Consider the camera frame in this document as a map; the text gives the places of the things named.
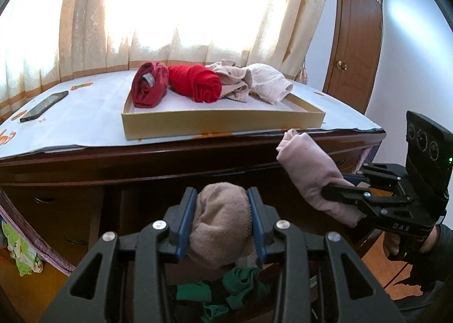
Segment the dark sleeved right forearm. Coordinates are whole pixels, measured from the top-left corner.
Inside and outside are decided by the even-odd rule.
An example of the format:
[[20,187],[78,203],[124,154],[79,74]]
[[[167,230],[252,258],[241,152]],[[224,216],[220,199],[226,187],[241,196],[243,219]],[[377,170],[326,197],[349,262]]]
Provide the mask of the dark sleeved right forearm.
[[444,224],[436,225],[420,250],[409,262],[412,269],[402,285],[418,286],[421,295],[409,295],[395,300],[406,322],[418,322],[425,312],[436,306],[439,298],[446,298],[452,309],[452,230]]

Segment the person's right hand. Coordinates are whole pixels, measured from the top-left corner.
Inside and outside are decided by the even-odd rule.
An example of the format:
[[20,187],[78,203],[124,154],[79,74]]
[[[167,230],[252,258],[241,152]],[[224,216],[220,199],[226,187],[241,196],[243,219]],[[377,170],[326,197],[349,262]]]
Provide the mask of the person's right hand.
[[427,253],[439,240],[439,226],[434,226],[429,235],[422,239],[400,236],[396,233],[385,232],[383,251],[389,260],[403,260],[412,254]]

